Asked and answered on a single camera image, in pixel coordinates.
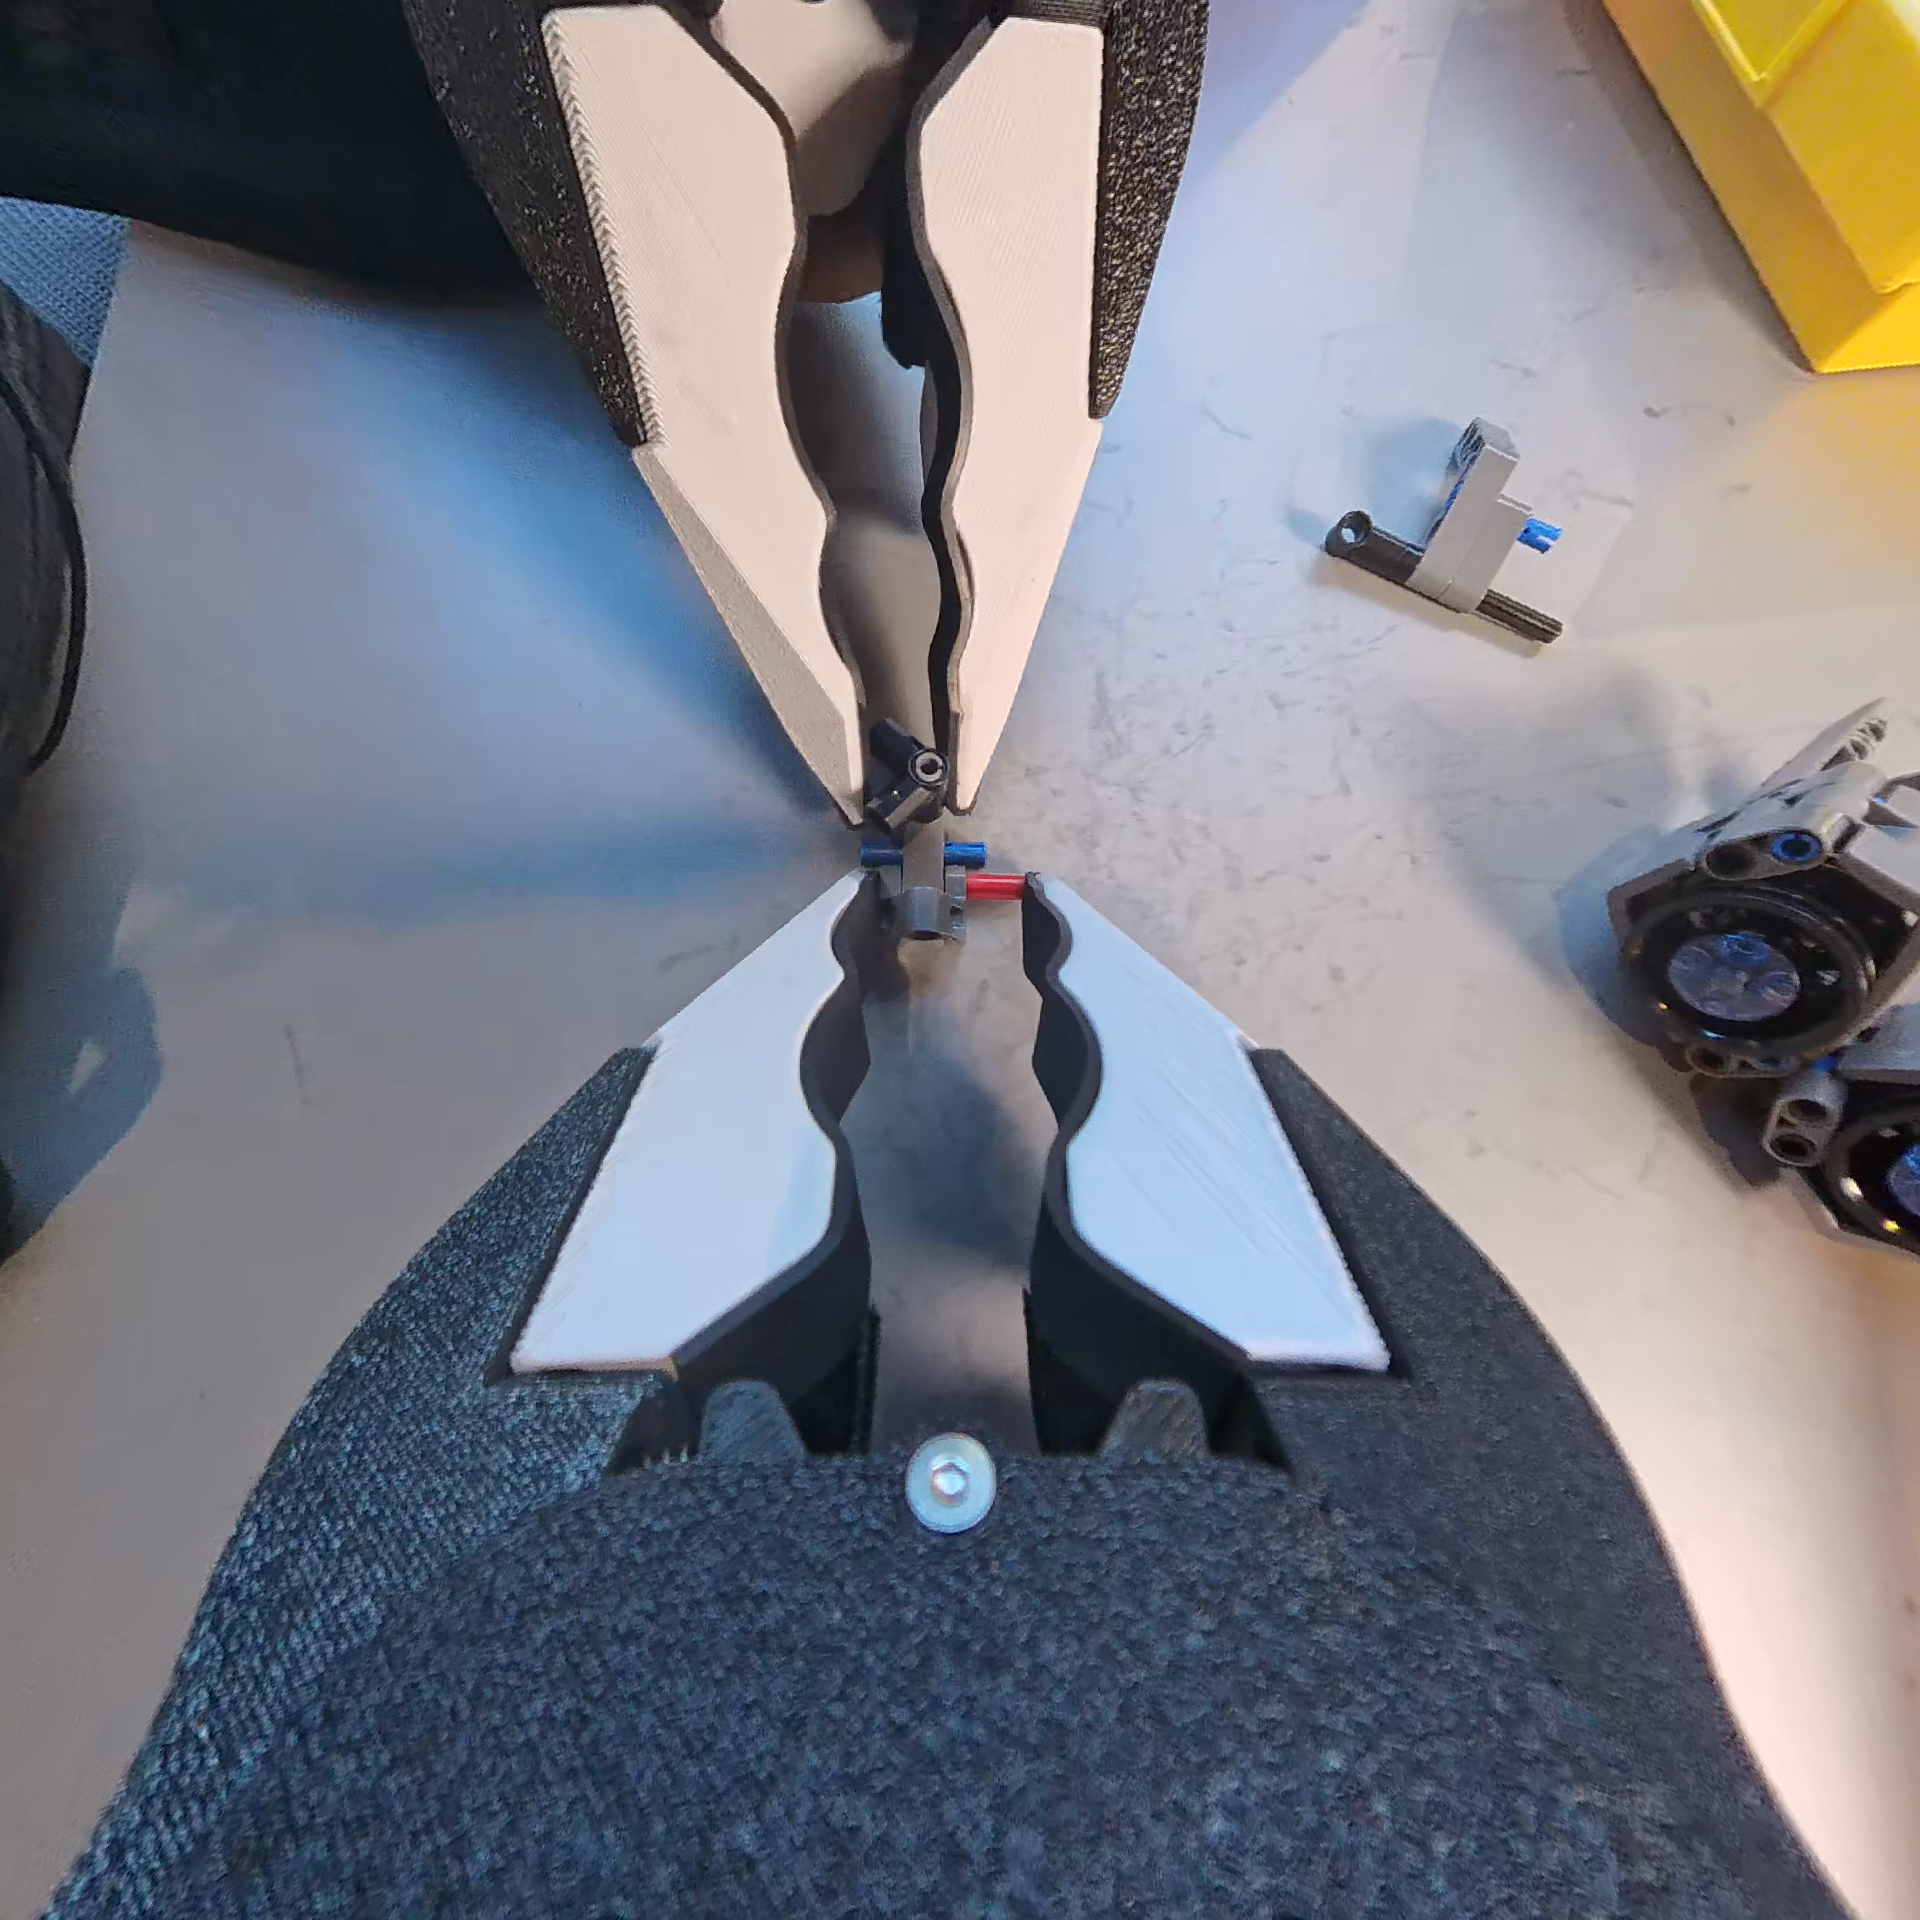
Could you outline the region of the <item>person's left forearm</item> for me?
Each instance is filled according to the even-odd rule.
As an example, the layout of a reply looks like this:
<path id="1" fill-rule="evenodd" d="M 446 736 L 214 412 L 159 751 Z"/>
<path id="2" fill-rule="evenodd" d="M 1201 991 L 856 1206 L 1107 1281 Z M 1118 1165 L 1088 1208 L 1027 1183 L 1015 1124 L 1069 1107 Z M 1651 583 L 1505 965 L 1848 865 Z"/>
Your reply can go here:
<path id="1" fill-rule="evenodd" d="M 531 292 L 396 3 L 5 3 L 3 189 L 406 292 Z"/>

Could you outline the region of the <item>grey twin engine toy assembly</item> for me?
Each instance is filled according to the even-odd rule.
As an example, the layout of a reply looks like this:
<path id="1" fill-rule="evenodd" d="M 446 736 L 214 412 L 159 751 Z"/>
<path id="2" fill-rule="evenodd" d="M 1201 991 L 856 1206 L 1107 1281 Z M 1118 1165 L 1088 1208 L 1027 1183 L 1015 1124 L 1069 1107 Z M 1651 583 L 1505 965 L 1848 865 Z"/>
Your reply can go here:
<path id="1" fill-rule="evenodd" d="M 1620 968 L 1696 1076 L 1758 1088 L 1758 1144 L 1840 1235 L 1917 1252 L 1917 776 L 1884 701 L 1606 896 Z"/>

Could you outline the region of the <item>grey beam with black axle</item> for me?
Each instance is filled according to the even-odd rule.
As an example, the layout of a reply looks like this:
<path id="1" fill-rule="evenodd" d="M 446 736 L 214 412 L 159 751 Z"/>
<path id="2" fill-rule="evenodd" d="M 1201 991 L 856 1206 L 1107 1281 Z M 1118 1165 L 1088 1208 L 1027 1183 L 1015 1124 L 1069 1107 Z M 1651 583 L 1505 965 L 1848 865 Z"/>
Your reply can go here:
<path id="1" fill-rule="evenodd" d="M 1548 644 L 1563 624 L 1495 588 L 1505 552 L 1523 543 L 1549 552 L 1563 527 L 1529 515 L 1504 492 L 1517 468 L 1513 438 L 1493 421 L 1469 421 L 1447 462 L 1447 495 L 1424 543 L 1382 531 L 1367 511 L 1341 515 L 1323 550 L 1422 599 L 1476 615 L 1523 639 Z"/>

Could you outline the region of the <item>grey desk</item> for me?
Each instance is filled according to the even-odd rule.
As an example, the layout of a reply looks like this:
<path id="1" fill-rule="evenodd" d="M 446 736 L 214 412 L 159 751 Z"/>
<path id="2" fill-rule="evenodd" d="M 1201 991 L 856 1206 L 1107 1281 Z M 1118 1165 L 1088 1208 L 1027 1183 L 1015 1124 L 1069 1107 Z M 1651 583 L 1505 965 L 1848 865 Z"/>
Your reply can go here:
<path id="1" fill-rule="evenodd" d="M 1473 419 L 1548 644 L 1334 560 Z M 15 855 L 5 1916 L 137 1750 L 307 1388 L 613 1049 L 844 871 L 543 313 L 135 230 L 87 676 Z M 1153 292 L 980 796 L 1284 1049 L 1615 1429 L 1776 1795 L 1915 1916 L 1915 1278 L 1633 1043 L 1648 838 L 1886 696 L 1915 371 L 1813 374 L 1597 4 L 1215 4 Z"/>

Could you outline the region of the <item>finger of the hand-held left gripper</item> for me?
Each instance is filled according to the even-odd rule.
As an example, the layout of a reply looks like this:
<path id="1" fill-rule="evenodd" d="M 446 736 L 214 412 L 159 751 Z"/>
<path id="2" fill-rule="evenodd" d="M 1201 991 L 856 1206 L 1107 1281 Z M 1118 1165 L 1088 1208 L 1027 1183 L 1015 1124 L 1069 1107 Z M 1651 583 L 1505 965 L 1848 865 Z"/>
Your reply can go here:
<path id="1" fill-rule="evenodd" d="M 904 140 L 919 263 L 956 356 L 932 456 L 950 564 L 943 694 L 950 809 L 968 811 L 1005 729 L 1093 465 L 1091 331 L 1101 32 L 1005 16 L 967 37 Z"/>
<path id="2" fill-rule="evenodd" d="M 804 237 L 784 119 L 671 6 L 552 8 L 543 52 L 640 399 L 632 462 L 854 822 L 860 687 L 823 601 L 831 507 L 784 377 Z"/>

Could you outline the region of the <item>blue-grey cloth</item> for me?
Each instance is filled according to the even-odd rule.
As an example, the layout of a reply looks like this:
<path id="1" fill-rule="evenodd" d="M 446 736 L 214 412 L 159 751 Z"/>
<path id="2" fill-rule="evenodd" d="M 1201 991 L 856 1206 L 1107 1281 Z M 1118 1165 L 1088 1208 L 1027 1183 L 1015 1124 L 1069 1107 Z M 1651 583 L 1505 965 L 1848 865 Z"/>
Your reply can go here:
<path id="1" fill-rule="evenodd" d="M 99 361 L 125 245 L 124 217 L 3 197 L 3 284 L 84 367 Z"/>

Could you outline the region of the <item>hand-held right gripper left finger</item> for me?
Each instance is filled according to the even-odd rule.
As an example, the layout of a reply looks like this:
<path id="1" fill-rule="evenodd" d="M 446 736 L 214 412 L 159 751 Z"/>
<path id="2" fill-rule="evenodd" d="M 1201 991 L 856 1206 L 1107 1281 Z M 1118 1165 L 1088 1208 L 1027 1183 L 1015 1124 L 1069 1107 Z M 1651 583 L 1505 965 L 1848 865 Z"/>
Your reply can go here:
<path id="1" fill-rule="evenodd" d="M 689 1379 L 824 1238 L 835 1147 L 801 1046 L 848 984 L 848 872 L 651 1038 L 631 1107 L 511 1345 L 516 1376 Z"/>

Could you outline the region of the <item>black connector with blue pins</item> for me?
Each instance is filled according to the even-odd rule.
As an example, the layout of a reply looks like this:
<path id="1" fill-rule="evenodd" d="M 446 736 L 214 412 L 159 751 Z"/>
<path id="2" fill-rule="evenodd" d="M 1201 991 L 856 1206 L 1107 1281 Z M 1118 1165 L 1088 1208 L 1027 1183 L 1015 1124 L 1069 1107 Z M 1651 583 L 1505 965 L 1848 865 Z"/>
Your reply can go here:
<path id="1" fill-rule="evenodd" d="M 862 807 L 860 865 L 904 872 L 908 847 L 929 831 L 929 849 L 948 868 L 982 872 L 989 849 L 945 835 L 948 759 L 893 720 L 871 726 L 871 790 Z"/>

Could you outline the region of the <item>yellow storage bin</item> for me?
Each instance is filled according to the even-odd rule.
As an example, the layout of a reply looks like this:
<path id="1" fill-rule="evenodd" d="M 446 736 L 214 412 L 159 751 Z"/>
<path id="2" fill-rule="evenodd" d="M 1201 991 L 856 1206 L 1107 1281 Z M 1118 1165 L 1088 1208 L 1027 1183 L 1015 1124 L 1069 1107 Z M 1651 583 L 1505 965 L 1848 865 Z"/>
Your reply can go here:
<path id="1" fill-rule="evenodd" d="M 1605 8 L 1807 365 L 1915 365 L 1917 4 Z"/>

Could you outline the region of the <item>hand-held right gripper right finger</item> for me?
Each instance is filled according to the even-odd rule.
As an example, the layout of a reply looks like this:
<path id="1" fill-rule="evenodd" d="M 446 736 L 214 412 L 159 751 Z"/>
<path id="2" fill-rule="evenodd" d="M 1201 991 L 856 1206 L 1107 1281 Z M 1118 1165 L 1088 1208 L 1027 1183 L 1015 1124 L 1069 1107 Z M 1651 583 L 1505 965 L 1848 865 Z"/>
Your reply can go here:
<path id="1" fill-rule="evenodd" d="M 1069 1248 L 1260 1368 L 1385 1373 L 1247 1038 L 1053 875 L 1023 912 Z"/>

